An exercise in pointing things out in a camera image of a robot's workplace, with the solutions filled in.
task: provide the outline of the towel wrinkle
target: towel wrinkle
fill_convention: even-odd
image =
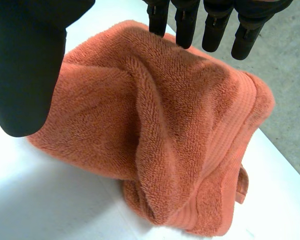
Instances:
[[[274,105],[258,77],[125,21],[64,56],[46,123],[28,140],[122,180],[126,203],[154,225],[222,236],[248,191],[247,145]]]

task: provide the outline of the table surface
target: table surface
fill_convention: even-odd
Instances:
[[[141,0],[96,1],[68,30],[66,51],[124,20],[148,23]],[[167,32],[174,34],[170,27]],[[219,240],[300,240],[300,175],[258,129],[243,164],[249,190]],[[193,240],[154,227],[125,204],[119,183],[77,169],[0,128],[0,240]]]

